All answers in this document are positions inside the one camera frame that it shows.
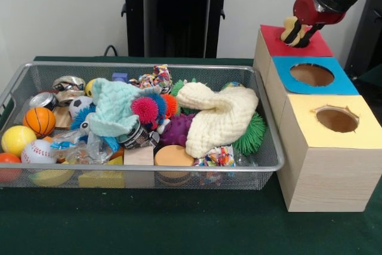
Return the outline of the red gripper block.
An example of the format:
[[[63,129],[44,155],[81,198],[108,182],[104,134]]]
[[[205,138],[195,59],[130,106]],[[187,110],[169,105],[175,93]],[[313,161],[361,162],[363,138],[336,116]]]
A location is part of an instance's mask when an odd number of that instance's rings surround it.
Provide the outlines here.
[[[322,29],[322,24],[337,24],[346,15],[346,13],[338,13],[325,8],[317,0],[296,0],[293,6],[293,13],[298,20],[295,21],[294,27],[285,37],[284,43],[293,43],[295,40],[299,41],[298,37],[302,24],[310,27],[303,29],[300,41],[309,42],[311,37]]]

